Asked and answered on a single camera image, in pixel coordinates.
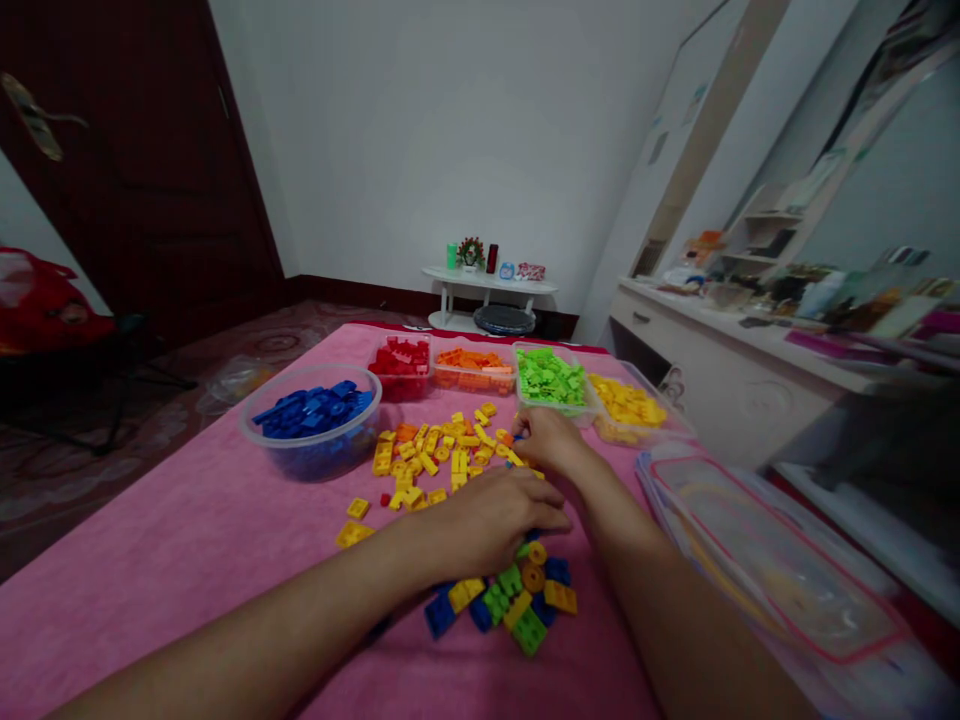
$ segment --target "red bag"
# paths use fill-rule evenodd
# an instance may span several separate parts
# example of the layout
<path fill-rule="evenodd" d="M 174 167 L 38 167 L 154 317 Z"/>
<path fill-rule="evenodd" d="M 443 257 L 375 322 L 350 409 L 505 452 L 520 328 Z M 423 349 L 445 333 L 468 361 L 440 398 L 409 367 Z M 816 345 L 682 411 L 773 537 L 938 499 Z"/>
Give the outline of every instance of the red bag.
<path fill-rule="evenodd" d="M 0 355 L 89 345 L 114 332 L 71 283 L 70 268 L 26 250 L 0 248 Z"/>

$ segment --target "dark wooden door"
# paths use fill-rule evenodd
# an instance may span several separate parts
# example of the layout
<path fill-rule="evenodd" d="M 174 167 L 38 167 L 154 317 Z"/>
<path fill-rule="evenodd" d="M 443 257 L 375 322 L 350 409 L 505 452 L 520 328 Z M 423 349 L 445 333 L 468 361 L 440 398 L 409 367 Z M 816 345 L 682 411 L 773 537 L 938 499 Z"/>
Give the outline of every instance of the dark wooden door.
<path fill-rule="evenodd" d="M 51 159 L 0 93 L 0 147 L 115 313 L 149 313 L 179 344 L 278 301 L 204 0 L 3 0 L 0 73 L 83 123 L 47 120 Z"/>

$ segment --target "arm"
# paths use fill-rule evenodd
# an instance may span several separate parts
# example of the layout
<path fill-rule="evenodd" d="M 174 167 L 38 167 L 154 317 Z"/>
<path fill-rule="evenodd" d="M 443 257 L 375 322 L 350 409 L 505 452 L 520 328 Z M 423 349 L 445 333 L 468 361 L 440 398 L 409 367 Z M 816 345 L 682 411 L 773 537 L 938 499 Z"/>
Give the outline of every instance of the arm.
<path fill-rule="evenodd" d="M 736 609 L 702 578 L 573 424 L 521 412 L 515 450 L 565 475 L 606 567 L 657 697 L 678 718 L 816 718 Z"/>
<path fill-rule="evenodd" d="M 283 718 L 397 605 L 492 575 L 534 527 L 569 531 L 528 470 L 487 473 L 107 678 L 50 718 Z"/>

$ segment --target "blue-filled plastic bowl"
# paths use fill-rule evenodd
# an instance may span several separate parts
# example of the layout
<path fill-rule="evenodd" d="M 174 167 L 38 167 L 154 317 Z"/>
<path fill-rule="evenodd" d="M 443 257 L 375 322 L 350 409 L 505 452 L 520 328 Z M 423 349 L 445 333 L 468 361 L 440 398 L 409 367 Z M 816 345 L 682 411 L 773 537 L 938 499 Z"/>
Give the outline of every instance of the blue-filled plastic bowl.
<path fill-rule="evenodd" d="M 318 385 L 332 387 L 343 380 L 357 384 L 360 392 L 373 393 L 373 402 L 350 422 L 329 432 L 305 438 L 275 440 L 264 437 L 253 418 L 297 390 Z M 373 373 L 355 365 L 335 363 L 282 373 L 247 398 L 240 410 L 240 429 L 264 448 L 277 468 L 291 480 L 323 482 L 354 469 L 373 457 L 380 422 L 383 387 Z"/>

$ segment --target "pink blanket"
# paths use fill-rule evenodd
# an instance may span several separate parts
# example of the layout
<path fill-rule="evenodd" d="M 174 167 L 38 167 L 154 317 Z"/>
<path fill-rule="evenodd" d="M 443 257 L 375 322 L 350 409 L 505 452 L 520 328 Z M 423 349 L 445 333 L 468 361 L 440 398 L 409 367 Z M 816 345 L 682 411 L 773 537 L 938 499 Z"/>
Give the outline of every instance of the pink blanket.
<path fill-rule="evenodd" d="M 384 332 L 344 326 L 291 367 L 362 364 Z M 597 353 L 579 359 L 601 373 L 617 362 Z M 484 399 L 443 391 L 396 406 L 386 422 L 438 423 L 458 410 L 472 414 Z M 494 429 L 508 427 L 515 398 L 494 402 Z M 352 498 L 372 502 L 371 527 L 396 517 L 377 502 L 392 478 L 374 477 L 369 463 L 325 484 L 290 482 L 237 423 L 234 409 L 0 587 L 0 717 L 38 717 L 336 553 Z M 586 435 L 646 507 L 636 453 L 603 443 L 592 428 Z M 448 463 L 420 485 L 449 490 L 449 473 Z M 303 717 L 656 717 L 571 504 L 574 532 L 545 545 L 570 560 L 580 615 L 559 617 L 534 659 L 502 628 L 482 635 L 467 613 L 434 642 L 421 603 L 330 679 Z"/>

